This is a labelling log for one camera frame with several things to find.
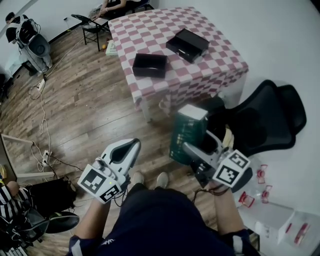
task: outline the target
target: wooden floor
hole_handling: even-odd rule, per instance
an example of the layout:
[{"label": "wooden floor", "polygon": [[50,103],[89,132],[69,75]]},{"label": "wooden floor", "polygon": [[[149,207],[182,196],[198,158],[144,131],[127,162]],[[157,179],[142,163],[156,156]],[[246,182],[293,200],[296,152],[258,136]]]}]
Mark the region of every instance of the wooden floor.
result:
[{"label": "wooden floor", "polygon": [[[104,44],[107,35],[102,34]],[[70,32],[51,45],[54,65],[82,39],[82,31]],[[49,138],[46,125],[39,133],[43,118],[40,98],[32,100],[28,89],[37,85],[41,77],[29,77],[22,69],[15,76],[9,90],[9,99],[2,106],[0,130],[3,134],[35,141],[42,151],[48,149]],[[117,56],[98,52],[96,43],[79,43],[48,78],[42,93],[47,124],[51,137],[51,150],[62,161],[82,169],[92,163],[112,142],[127,138],[141,140],[141,152],[130,173],[141,171],[146,185],[154,188],[157,175],[163,171],[170,176],[170,188],[185,193],[190,199],[200,188],[190,169],[168,157],[173,118],[167,117],[157,106],[159,99],[150,103],[153,117],[146,123],[141,112],[135,110],[120,61]],[[8,145],[14,156],[14,166],[19,173],[37,172],[37,161],[30,148],[16,144]],[[63,164],[55,165],[58,176],[67,175],[76,185],[81,172]],[[91,196],[79,193],[74,212],[82,217],[91,203]],[[208,226],[215,228],[214,199],[209,194],[199,194],[196,206]],[[107,235],[119,214],[119,208],[111,205],[104,235]],[[42,243],[29,248],[30,255],[65,255],[71,232],[45,235]]]}]

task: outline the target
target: standing person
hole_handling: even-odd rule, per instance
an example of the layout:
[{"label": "standing person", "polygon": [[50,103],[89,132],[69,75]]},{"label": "standing person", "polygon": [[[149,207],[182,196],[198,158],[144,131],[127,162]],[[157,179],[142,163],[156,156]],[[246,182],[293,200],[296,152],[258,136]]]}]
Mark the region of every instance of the standing person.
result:
[{"label": "standing person", "polygon": [[21,55],[23,55],[39,73],[47,72],[52,68],[53,64],[49,54],[45,57],[38,57],[25,46],[25,44],[28,44],[29,40],[38,33],[26,15],[16,17],[13,12],[10,12],[5,17],[5,22],[9,25],[5,32],[8,42],[13,44],[18,43]]},{"label": "standing person", "polygon": [[137,8],[144,0],[104,0],[100,12],[94,17],[113,20],[124,16],[127,11]]},{"label": "standing person", "polygon": [[111,231],[102,238],[110,202],[93,199],[70,239],[68,256],[108,255],[214,255],[259,256],[238,213],[230,189],[214,196],[218,231],[208,228],[198,209],[181,192],[166,189],[169,176],[162,172],[155,190],[144,185],[141,172],[123,202]]}]

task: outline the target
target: striped shirt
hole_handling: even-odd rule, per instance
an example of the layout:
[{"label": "striped shirt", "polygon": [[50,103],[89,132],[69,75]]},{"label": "striped shirt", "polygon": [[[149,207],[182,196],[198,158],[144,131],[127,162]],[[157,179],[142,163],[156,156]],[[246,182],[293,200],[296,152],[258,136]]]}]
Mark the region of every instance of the striped shirt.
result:
[{"label": "striped shirt", "polygon": [[19,215],[25,210],[22,202],[29,198],[29,191],[25,188],[20,188],[18,194],[15,197],[12,197],[7,186],[0,187],[1,217],[10,221],[13,217]]}]

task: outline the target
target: open black box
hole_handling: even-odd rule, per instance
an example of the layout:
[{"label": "open black box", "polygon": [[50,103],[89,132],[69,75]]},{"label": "open black box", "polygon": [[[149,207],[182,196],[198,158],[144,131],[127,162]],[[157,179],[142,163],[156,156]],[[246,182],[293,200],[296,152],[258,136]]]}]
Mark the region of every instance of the open black box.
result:
[{"label": "open black box", "polygon": [[167,56],[137,53],[132,66],[136,77],[165,78]]},{"label": "open black box", "polygon": [[193,63],[208,49],[209,41],[184,28],[166,42],[165,46],[187,62]]}]

